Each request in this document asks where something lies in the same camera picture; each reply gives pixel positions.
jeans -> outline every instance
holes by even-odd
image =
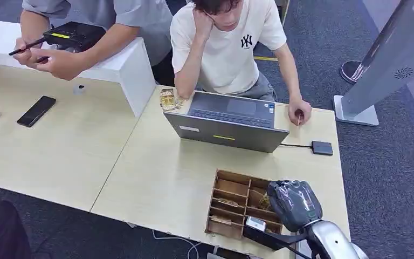
[[[259,99],[264,101],[277,101],[275,90],[269,83],[269,80],[259,72],[259,77],[256,83],[245,92],[234,94],[234,96],[247,97],[251,99]]]
[[[31,247],[16,208],[0,201],[0,259],[31,259]]]

smartphone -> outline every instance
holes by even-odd
[[[44,115],[54,104],[56,99],[42,96],[20,119],[17,123],[25,127],[32,127],[42,115]]]

laptop keyboard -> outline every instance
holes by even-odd
[[[189,115],[194,115],[197,117],[214,119],[214,120],[235,122],[235,123],[246,124],[246,125],[251,125],[251,126],[272,128],[270,120],[250,118],[250,117],[238,116],[238,115],[233,115],[233,114],[228,114],[228,113],[210,112],[210,111],[192,109]]]

blue carpet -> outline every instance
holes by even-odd
[[[1,0],[0,21],[17,22],[20,2]],[[184,0],[168,3],[175,12]],[[83,21],[77,12],[71,15]],[[314,107],[330,110],[332,97],[351,88],[338,74],[340,65],[362,59],[378,34],[360,0],[291,1],[285,31],[302,95]],[[262,45],[255,53],[272,56]],[[288,102],[278,64],[257,63],[279,100]],[[378,127],[337,124],[351,237],[370,258],[414,258],[414,99],[404,87],[376,110]],[[42,249],[54,258],[184,258],[189,248],[183,242],[155,241],[147,229],[129,229],[24,195],[0,190],[2,198],[23,213],[31,247],[50,237]],[[201,249],[201,258],[211,251],[210,246]]]

grey carpet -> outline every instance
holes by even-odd
[[[0,21],[17,22],[20,2],[1,0]],[[183,2],[168,1],[173,12]],[[365,55],[377,36],[374,28],[360,0],[291,1],[285,31],[302,94],[314,107],[332,110],[332,96],[351,88],[338,68]],[[256,54],[272,55],[263,46]],[[279,100],[287,102],[277,64],[260,61],[258,66]],[[405,87],[376,109],[378,127],[337,124],[351,237],[370,258],[414,258],[414,99]],[[54,258],[184,258],[189,248],[178,241],[154,241],[143,228],[129,229],[25,195],[0,190],[2,198],[17,204],[24,215],[33,248],[56,233],[42,247]],[[203,256],[211,249],[201,248]]]

